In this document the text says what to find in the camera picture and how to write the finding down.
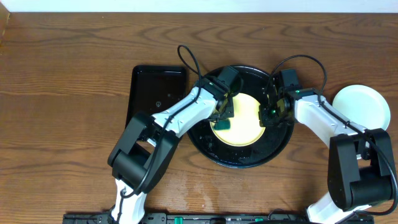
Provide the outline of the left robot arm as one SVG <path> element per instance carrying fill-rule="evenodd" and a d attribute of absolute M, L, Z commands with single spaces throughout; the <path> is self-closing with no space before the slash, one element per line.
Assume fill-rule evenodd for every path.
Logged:
<path fill-rule="evenodd" d="M 202 78 L 170 108 L 130 119 L 108 157 L 117 186 L 113 222 L 142 220 L 147 194 L 164 176 L 181 137 L 200 121 L 231 117 L 227 108 L 242 87 L 235 78 Z"/>

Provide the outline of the green yellow sponge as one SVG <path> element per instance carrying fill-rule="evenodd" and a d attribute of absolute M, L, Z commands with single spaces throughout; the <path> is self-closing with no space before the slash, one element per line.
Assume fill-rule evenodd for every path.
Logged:
<path fill-rule="evenodd" d="M 230 128 L 231 128 L 231 123 L 228 118 L 227 119 L 219 119 L 213 125 L 213 129 L 216 131 L 229 130 Z"/>

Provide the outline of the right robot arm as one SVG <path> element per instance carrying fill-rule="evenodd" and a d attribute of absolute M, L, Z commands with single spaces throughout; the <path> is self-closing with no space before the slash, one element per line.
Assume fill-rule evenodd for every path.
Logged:
<path fill-rule="evenodd" d="M 315 89 L 282 91 L 259 107 L 265 127 L 301 123 L 329 149 L 328 192 L 306 209 L 312 223 L 344 223 L 355 215 L 383 216 L 397 208 L 391 139 L 358 125 Z"/>

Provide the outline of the yellow plate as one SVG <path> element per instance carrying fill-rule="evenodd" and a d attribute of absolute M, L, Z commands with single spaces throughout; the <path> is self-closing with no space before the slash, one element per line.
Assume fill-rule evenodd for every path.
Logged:
<path fill-rule="evenodd" d="M 256 142 L 266 130 L 259 125 L 260 103 L 252 96 L 239 93 L 233 97 L 234 117 L 228 118 L 231 128 L 224 131 L 213 129 L 214 123 L 210 123 L 211 130 L 223 143 L 243 147 Z"/>

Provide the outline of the light green plate front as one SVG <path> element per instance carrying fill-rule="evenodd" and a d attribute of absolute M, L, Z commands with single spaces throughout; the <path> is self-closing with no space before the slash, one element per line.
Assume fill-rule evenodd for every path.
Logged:
<path fill-rule="evenodd" d="M 344 87 L 334 97 L 332 106 L 350 121 L 368 129 L 386 130 L 391 120 L 391 111 L 385 98 L 365 85 Z"/>

